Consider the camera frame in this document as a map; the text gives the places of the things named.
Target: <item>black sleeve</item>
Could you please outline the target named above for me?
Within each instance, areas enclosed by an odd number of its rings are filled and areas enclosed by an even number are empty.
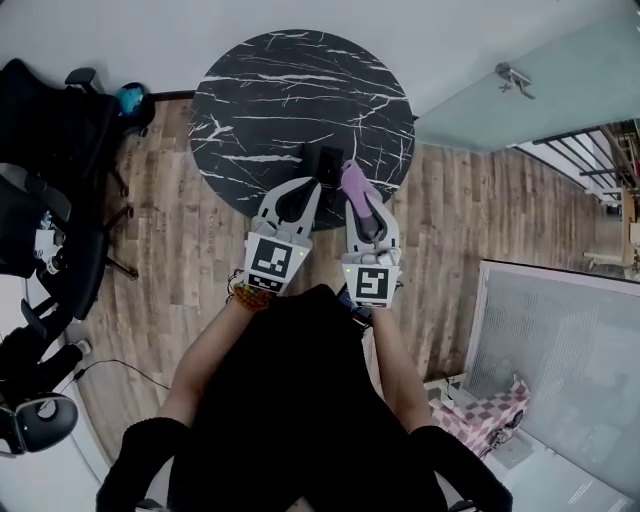
[[[409,436],[424,464],[445,478],[483,512],[511,512],[513,497],[469,448],[440,427],[420,427]]]
[[[120,455],[98,491],[96,512],[134,512],[153,478],[188,435],[188,427],[169,418],[153,418],[129,427]]]

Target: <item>round table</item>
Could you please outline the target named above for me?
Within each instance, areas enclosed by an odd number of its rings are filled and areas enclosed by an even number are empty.
[[[414,124],[393,74],[326,32],[283,30],[239,44],[207,72],[192,103],[191,150],[209,185],[254,216],[273,187],[301,177],[305,143],[354,158],[389,199],[411,163]],[[318,208],[315,230],[344,225],[346,196]]]

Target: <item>black office chair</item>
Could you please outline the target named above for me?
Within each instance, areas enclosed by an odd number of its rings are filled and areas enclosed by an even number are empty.
[[[50,273],[46,264],[34,256],[36,231],[49,211],[55,227],[64,235],[59,251],[61,268]],[[0,166],[0,273],[23,278],[34,272],[50,298],[31,308],[25,301],[22,311],[29,325],[46,336],[40,316],[59,304],[73,317],[84,319],[100,288],[105,266],[137,278],[130,270],[107,256],[109,231],[124,218],[133,216],[129,206],[122,208],[105,226],[88,218],[53,187],[15,166]]]
[[[46,450],[67,437],[77,422],[75,402],[58,393],[41,393],[15,406],[0,403],[0,455],[14,458]]]
[[[95,78],[93,69],[77,69],[67,88],[56,89],[18,59],[0,71],[0,162],[43,178],[83,209],[103,197],[102,171],[115,178],[122,197],[129,194],[115,163],[127,126],[117,98],[99,93]]]

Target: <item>checkered bag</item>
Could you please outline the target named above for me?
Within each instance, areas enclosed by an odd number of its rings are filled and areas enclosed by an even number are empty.
[[[480,456],[490,445],[490,434],[504,427],[520,411],[526,412],[531,401],[529,388],[517,375],[507,393],[478,400],[461,408],[450,409],[434,398],[429,402],[433,408],[433,424],[456,436],[473,453]]]

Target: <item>wristband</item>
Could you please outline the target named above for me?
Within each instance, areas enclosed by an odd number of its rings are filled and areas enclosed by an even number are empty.
[[[244,283],[238,283],[233,287],[233,298],[249,311],[267,309],[272,296],[271,292]]]

